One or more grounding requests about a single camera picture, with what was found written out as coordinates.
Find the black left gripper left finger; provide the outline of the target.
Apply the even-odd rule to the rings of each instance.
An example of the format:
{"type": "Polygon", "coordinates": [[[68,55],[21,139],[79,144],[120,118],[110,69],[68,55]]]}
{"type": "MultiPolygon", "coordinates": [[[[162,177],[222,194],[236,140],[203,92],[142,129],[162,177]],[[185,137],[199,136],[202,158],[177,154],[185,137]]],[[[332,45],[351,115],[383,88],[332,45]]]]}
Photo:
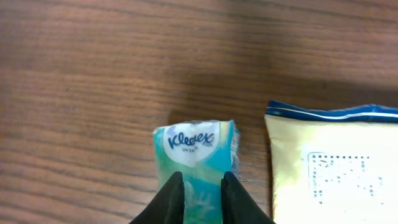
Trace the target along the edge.
{"type": "Polygon", "coordinates": [[[185,189],[182,173],[176,171],[129,224],[183,224],[184,211],[185,189]]]}

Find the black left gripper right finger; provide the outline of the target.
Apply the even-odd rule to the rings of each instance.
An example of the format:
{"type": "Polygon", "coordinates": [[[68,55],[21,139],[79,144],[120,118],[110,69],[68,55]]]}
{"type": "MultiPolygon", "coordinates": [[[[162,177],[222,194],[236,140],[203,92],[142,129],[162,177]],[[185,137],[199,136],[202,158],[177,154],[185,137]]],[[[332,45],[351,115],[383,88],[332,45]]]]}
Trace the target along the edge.
{"type": "Polygon", "coordinates": [[[221,180],[221,210],[223,224],[275,224],[230,171],[221,180]]]}

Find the teal kleenex tissue pack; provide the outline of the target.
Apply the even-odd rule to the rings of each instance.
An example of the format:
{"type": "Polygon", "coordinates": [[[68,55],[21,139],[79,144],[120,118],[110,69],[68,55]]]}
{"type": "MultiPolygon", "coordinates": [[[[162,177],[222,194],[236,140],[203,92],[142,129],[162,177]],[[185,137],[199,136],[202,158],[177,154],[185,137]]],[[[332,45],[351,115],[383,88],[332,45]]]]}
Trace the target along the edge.
{"type": "Polygon", "coordinates": [[[185,189],[184,223],[221,223],[221,180],[238,173],[240,135],[233,120],[188,121],[156,128],[159,185],[176,171],[185,189]]]}

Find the large white snack bag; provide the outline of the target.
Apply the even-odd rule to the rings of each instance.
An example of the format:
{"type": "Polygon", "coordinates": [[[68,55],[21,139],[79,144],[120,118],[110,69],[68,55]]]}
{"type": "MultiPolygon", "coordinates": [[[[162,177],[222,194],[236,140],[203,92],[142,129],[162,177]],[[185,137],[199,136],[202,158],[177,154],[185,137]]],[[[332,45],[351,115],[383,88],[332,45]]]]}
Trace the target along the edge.
{"type": "Polygon", "coordinates": [[[308,110],[270,101],[276,223],[396,223],[397,109],[308,110]]]}

